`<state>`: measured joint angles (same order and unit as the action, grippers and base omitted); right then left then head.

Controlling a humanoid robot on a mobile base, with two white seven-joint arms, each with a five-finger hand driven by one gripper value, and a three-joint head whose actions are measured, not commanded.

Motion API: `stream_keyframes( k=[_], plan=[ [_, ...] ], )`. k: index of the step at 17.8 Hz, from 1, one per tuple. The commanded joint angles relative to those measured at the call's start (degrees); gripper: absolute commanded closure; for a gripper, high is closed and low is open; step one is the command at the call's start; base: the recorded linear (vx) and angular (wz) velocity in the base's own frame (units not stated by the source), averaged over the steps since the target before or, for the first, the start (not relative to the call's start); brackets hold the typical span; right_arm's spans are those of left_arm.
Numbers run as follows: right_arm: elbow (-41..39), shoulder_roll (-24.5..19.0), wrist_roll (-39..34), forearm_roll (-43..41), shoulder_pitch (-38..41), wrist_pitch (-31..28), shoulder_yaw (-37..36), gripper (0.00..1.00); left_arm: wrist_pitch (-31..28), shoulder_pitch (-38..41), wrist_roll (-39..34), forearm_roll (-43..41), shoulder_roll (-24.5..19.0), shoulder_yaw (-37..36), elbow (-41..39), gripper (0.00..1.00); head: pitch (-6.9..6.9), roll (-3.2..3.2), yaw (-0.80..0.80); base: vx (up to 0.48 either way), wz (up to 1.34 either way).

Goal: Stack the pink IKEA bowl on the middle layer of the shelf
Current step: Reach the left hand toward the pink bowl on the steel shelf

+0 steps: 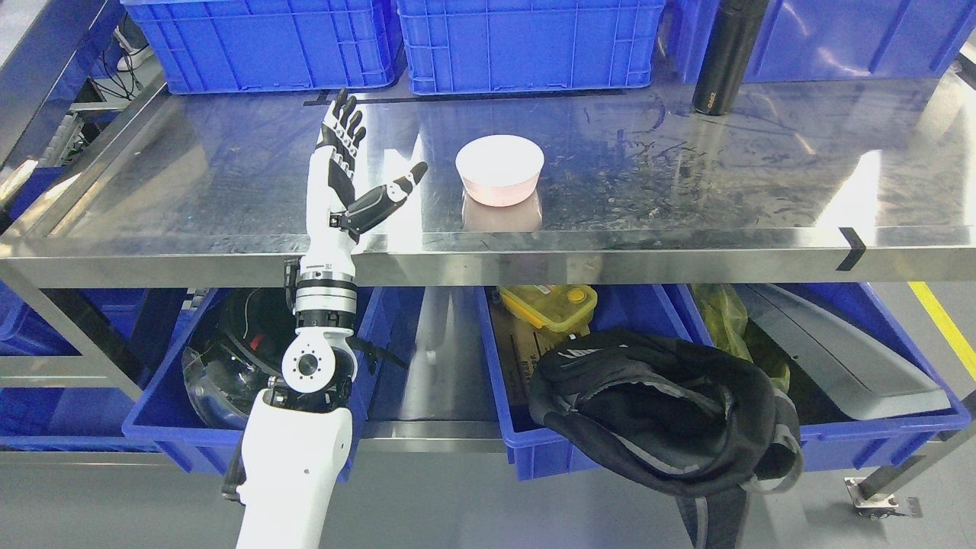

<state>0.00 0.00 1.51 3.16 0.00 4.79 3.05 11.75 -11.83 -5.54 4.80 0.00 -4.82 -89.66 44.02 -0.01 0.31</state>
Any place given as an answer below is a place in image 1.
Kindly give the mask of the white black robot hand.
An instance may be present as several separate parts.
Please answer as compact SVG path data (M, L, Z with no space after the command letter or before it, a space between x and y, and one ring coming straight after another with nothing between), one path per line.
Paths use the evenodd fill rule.
M354 277L352 251L362 234L393 216L428 173L428 163L419 161L399 178L359 197L353 178L366 133L357 98L342 88L328 106L308 160L306 230L310 245L300 258L300 272L332 271Z

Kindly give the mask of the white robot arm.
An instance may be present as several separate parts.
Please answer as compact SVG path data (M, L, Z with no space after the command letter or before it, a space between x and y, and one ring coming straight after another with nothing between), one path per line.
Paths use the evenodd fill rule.
M298 410L275 389L258 393L242 438L244 515L238 548L317 548L339 471L352 447L345 390L357 373L348 346L356 313L351 259L300 260L293 310L295 339L284 352L287 392L324 396L329 411Z

